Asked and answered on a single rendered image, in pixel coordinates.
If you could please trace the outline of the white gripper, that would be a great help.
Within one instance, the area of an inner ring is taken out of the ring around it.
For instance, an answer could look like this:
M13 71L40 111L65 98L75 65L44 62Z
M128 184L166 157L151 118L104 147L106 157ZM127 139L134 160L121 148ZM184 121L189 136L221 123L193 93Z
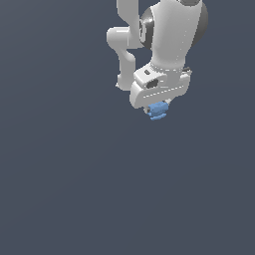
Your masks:
M171 101L186 93L191 76L191 69L184 68L175 82L170 71L159 70L152 65L145 65L133 74L134 81L130 88L129 101L135 108L144 107L144 112L150 112L149 105L164 101L170 105Z

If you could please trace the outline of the small blue object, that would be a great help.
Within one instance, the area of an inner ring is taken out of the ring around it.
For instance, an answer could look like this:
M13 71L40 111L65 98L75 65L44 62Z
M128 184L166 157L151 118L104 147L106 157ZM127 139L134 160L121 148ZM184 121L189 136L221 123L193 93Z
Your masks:
M152 121L157 121L166 116L168 110L168 103L158 102L148 106L149 112L147 113Z

